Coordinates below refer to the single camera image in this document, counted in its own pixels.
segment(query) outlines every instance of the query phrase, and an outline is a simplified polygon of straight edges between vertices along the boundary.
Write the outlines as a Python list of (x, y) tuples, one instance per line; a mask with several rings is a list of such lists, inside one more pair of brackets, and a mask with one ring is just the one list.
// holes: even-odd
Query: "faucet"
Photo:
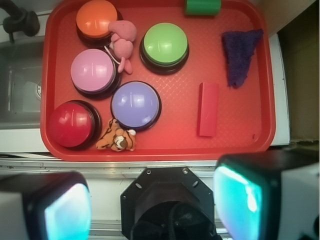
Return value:
[(14, 32), (22, 31), (28, 37), (36, 35), (40, 30), (40, 23), (34, 11), (26, 11), (17, 7), (11, 0), (0, 0), (0, 8), (10, 16), (3, 20), (3, 29), (9, 34), (11, 43), (14, 43)]

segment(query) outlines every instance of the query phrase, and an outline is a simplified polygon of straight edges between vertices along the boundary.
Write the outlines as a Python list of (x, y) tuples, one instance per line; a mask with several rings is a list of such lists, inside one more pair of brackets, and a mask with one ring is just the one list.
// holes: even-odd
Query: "purple cloth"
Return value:
[(264, 31), (227, 31), (222, 34), (222, 43), (227, 58), (228, 85), (239, 88), (244, 84), (251, 57)]

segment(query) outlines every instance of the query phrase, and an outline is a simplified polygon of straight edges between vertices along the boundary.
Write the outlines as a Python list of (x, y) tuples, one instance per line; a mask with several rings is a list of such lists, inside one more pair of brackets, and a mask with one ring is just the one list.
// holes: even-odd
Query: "plastic tray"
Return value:
[[(76, 30), (76, 14), (87, 0), (65, 0), (51, 13), (44, 41), (41, 136), (48, 150), (65, 161), (188, 161), (216, 160), (226, 153), (265, 151), (275, 134), (275, 106), (268, 32), (261, 14), (245, 0), (222, 0), (217, 16), (187, 16), (183, 0), (111, 0), (124, 19), (137, 27), (131, 56), (133, 74), (123, 74), (122, 84), (144, 81), (151, 84), (162, 100), (158, 122), (136, 136), (136, 150), (114, 152), (66, 149), (48, 134), (53, 110), (70, 100), (84, 100), (100, 112), (103, 128), (111, 118), (111, 97), (91, 100), (74, 88), (70, 67), (74, 57), (87, 49)], [(139, 44), (154, 24), (170, 22), (188, 37), (190, 55), (185, 66), (173, 75), (148, 71), (140, 60)], [(228, 87), (227, 64), (222, 45), (226, 31), (264, 30), (252, 57), (248, 77), (238, 89)], [(219, 84), (215, 137), (197, 136), (199, 86)]]

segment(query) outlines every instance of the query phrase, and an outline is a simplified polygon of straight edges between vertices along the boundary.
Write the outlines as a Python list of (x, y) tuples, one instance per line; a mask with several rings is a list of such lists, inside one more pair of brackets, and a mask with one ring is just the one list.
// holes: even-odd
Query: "sink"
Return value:
[(0, 43), (0, 130), (40, 127), (44, 36)]

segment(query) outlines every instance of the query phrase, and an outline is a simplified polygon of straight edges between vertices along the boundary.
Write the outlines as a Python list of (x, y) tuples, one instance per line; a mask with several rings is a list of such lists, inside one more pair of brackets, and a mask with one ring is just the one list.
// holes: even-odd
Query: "plush bunny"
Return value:
[(137, 36), (137, 29), (135, 25), (127, 20), (112, 21), (109, 23), (109, 31), (111, 32), (111, 43), (110, 49), (113, 50), (115, 55), (120, 62), (116, 61), (118, 66), (118, 73), (125, 70), (128, 74), (132, 74), (133, 69), (129, 60), (133, 49), (133, 41)]

